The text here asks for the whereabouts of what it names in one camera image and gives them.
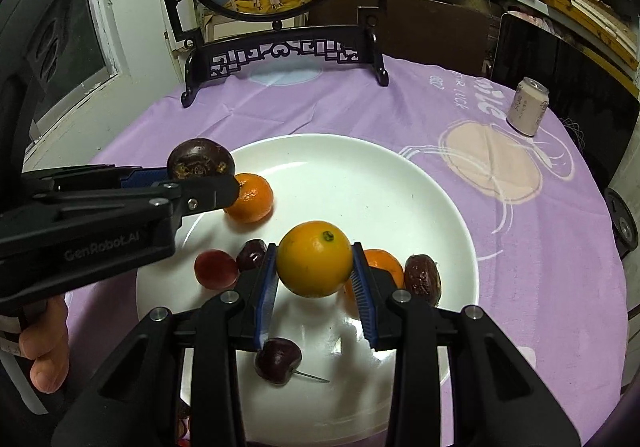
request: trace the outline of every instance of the can lid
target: can lid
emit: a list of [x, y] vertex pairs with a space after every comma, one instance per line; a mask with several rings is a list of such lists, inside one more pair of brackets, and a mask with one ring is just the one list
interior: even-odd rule
[[524, 77], [522, 81], [528, 84], [529, 86], [531, 86], [532, 88], [536, 88], [538, 91], [541, 91], [542, 93], [549, 94], [549, 90], [545, 88], [542, 84], [540, 84], [537, 80], [534, 80], [533, 78]]

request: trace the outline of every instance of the table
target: table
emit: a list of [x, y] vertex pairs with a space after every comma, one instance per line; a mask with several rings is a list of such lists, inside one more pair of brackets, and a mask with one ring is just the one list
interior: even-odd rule
[[[480, 305], [559, 400], [586, 442], [620, 397], [626, 347], [622, 263], [606, 204], [567, 131], [548, 110], [534, 138], [505, 122], [514, 92], [485, 78], [385, 56], [369, 69], [313, 57], [268, 59], [200, 91], [156, 102], [94, 162], [164, 166], [175, 145], [229, 149], [296, 132], [343, 134], [396, 151], [458, 206], [479, 261]], [[135, 274], [72, 294], [72, 393], [135, 324]], [[450, 383], [443, 443], [452, 442]], [[373, 447], [383, 435], [358, 442]]]

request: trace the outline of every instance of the yellow orange fruit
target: yellow orange fruit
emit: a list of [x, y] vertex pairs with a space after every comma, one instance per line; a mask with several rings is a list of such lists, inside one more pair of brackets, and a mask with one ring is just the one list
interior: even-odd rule
[[326, 297], [349, 279], [353, 252], [347, 236], [326, 221], [292, 228], [278, 246], [276, 269], [282, 283], [302, 297]]
[[[402, 271], [402, 265], [400, 265], [393, 255], [386, 250], [369, 249], [364, 251], [364, 257], [367, 259], [367, 264], [370, 267], [388, 271], [391, 277], [394, 278], [396, 286], [398, 288], [402, 287], [404, 284], [404, 271]], [[350, 299], [355, 300], [351, 279], [344, 285], [344, 291]]]
[[238, 223], [255, 223], [267, 216], [273, 207], [273, 191], [268, 181], [257, 174], [236, 174], [240, 195], [225, 212]]

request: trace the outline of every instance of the black panel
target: black panel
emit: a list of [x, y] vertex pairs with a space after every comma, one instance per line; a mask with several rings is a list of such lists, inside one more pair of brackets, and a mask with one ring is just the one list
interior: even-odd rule
[[565, 125], [572, 125], [569, 136], [602, 191], [625, 154], [638, 119], [638, 101], [573, 46], [505, 14], [492, 80], [515, 89], [523, 77], [549, 88], [549, 108]]

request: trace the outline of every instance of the black speaker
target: black speaker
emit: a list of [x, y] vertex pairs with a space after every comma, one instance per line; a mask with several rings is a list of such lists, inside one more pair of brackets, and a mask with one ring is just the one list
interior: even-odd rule
[[638, 228], [631, 211], [613, 189], [604, 189], [604, 199], [613, 222], [613, 235], [620, 259], [638, 247]]

